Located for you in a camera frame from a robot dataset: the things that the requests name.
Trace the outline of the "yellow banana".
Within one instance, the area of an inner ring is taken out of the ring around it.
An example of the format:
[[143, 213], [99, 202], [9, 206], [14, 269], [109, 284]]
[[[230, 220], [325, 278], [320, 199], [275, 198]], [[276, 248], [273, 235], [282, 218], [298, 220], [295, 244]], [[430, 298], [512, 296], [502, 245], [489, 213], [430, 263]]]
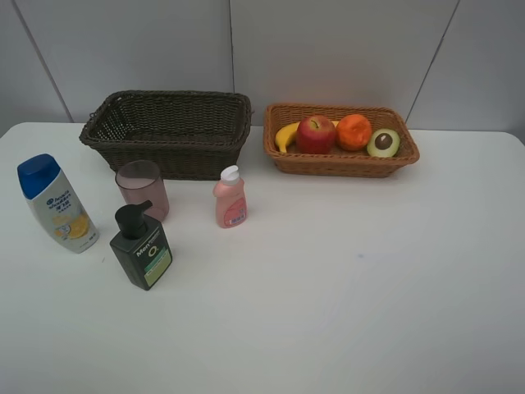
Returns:
[[[338, 121], [332, 122], [335, 126], [338, 123]], [[287, 153], [287, 148], [291, 144], [295, 143], [295, 137], [299, 123], [300, 121], [289, 124], [288, 126], [284, 126], [276, 133], [275, 144], [281, 153]]]

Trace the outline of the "red apple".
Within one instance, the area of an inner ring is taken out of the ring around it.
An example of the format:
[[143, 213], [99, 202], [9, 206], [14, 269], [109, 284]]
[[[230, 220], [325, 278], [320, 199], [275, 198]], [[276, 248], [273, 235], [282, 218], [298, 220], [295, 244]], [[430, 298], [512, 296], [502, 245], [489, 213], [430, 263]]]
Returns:
[[300, 153], [328, 154], [336, 142], [336, 127], [327, 117], [304, 118], [298, 126], [295, 144]]

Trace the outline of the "orange mandarin fruit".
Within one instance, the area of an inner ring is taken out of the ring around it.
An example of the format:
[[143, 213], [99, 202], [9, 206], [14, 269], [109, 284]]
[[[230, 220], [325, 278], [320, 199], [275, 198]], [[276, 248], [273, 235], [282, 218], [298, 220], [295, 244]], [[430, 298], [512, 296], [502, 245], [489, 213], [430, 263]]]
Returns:
[[347, 151], [363, 149], [372, 136], [372, 125], [363, 115], [352, 114], [336, 125], [336, 143]]

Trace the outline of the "halved avocado with pit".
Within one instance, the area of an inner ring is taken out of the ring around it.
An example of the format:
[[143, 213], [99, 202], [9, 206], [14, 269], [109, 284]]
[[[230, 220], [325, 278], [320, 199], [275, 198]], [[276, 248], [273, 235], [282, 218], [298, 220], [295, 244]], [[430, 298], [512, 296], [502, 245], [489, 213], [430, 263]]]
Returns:
[[394, 157], [400, 146], [400, 137], [396, 131], [391, 129], [380, 129], [372, 133], [367, 144], [367, 153], [376, 158]]

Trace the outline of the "small pink lotion bottle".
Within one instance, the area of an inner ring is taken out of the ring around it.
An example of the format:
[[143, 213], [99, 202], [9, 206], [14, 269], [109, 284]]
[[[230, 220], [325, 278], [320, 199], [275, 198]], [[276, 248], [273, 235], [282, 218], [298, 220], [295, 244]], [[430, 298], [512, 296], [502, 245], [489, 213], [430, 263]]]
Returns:
[[244, 180], [236, 165], [225, 168], [213, 189], [216, 198], [216, 222], [221, 228], [240, 225], [248, 216]]

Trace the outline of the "light brown wicker basket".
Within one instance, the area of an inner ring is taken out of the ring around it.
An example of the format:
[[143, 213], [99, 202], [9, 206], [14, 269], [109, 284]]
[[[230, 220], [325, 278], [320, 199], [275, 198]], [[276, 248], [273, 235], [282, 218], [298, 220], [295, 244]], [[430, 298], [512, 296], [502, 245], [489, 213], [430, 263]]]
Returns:
[[[374, 158], [365, 149], [348, 152], [337, 146], [329, 154], [305, 154], [293, 145], [282, 153], [276, 147], [276, 133], [284, 126], [312, 115], [339, 121], [351, 114], [365, 116], [374, 131], [383, 128], [396, 131], [400, 137], [397, 154], [392, 158]], [[384, 107], [274, 103], [265, 111], [263, 147], [280, 171], [296, 175], [384, 178], [420, 159], [418, 147], [403, 118], [396, 111]]]

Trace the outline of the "dark brown wicker basket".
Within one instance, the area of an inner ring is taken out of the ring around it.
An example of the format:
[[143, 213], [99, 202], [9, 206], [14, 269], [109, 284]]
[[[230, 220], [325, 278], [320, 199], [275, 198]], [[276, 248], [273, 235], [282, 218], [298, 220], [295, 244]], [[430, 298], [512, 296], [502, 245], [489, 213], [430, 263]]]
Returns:
[[216, 181], [236, 164], [251, 127], [243, 94], [125, 90], [109, 95], [80, 133], [113, 171], [149, 160], [170, 180]]

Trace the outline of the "translucent pink plastic cup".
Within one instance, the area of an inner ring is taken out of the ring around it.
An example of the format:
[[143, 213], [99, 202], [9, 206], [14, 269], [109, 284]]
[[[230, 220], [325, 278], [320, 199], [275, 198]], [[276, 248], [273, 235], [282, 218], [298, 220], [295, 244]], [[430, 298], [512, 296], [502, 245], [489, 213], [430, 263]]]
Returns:
[[117, 171], [115, 181], [127, 204], [150, 200], [153, 206], [145, 214], [160, 222], [169, 214], [166, 188], [156, 163], [149, 160], [127, 163]]

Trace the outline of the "dark green pump bottle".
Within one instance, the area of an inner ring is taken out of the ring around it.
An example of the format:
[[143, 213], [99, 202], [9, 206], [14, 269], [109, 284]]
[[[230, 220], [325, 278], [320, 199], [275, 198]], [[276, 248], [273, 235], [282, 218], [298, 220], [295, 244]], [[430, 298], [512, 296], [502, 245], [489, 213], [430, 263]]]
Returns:
[[145, 212], [153, 203], [127, 204], [116, 211], [119, 232], [110, 246], [130, 282], [149, 291], [170, 267], [173, 256], [162, 223]]

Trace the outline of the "white shampoo bottle blue cap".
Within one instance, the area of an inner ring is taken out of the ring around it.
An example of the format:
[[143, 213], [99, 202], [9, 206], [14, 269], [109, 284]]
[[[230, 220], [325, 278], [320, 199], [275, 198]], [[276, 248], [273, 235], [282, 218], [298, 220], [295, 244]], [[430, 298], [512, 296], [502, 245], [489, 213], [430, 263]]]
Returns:
[[53, 156], [25, 160], [17, 176], [34, 218], [60, 246], [80, 254], [97, 242], [98, 229]]

